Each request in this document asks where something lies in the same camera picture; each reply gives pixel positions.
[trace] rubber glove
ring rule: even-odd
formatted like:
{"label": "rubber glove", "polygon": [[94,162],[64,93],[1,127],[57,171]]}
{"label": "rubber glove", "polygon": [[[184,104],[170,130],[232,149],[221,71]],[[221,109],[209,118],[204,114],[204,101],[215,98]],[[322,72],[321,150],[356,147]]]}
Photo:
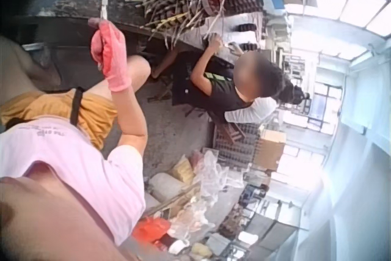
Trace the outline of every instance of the rubber glove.
{"label": "rubber glove", "polygon": [[91,40],[92,58],[102,65],[102,72],[112,92],[130,87],[125,36],[112,22],[91,18],[88,24],[98,30]]}

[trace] orange shorts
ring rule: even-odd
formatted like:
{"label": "orange shorts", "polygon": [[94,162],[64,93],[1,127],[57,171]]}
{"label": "orange shorts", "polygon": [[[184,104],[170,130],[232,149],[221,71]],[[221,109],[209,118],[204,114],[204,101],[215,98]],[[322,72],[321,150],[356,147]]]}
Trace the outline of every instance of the orange shorts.
{"label": "orange shorts", "polygon": [[[1,122],[5,125],[17,117],[31,120],[40,116],[57,116],[70,119],[75,90],[62,94],[28,92],[0,106]],[[91,143],[103,148],[103,141],[112,128],[117,110],[112,101],[99,95],[84,93],[79,109],[78,127],[85,131]]]}

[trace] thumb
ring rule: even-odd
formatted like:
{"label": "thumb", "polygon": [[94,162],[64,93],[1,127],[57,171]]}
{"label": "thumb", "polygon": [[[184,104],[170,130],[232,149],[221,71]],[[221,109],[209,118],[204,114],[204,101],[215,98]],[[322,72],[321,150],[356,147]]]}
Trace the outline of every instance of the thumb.
{"label": "thumb", "polygon": [[96,31],[91,40],[91,55],[96,62],[103,62],[103,44],[100,31]]}

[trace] skylight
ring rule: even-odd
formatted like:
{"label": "skylight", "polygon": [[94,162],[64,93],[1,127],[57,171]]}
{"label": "skylight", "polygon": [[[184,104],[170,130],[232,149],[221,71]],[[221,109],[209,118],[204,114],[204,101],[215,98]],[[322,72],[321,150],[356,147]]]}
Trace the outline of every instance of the skylight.
{"label": "skylight", "polygon": [[346,0],[317,0],[317,2],[318,7],[306,6],[304,13],[336,20],[340,16]]}
{"label": "skylight", "polygon": [[[287,4],[288,13],[339,20],[383,37],[391,35],[391,8],[384,8],[387,0],[316,0],[317,7]],[[335,55],[335,48],[325,48],[324,53]]]}
{"label": "skylight", "polygon": [[391,4],[387,5],[367,26],[371,32],[377,33],[380,36],[391,34]]}
{"label": "skylight", "polygon": [[340,19],[358,27],[365,27],[385,3],[385,0],[348,0]]}

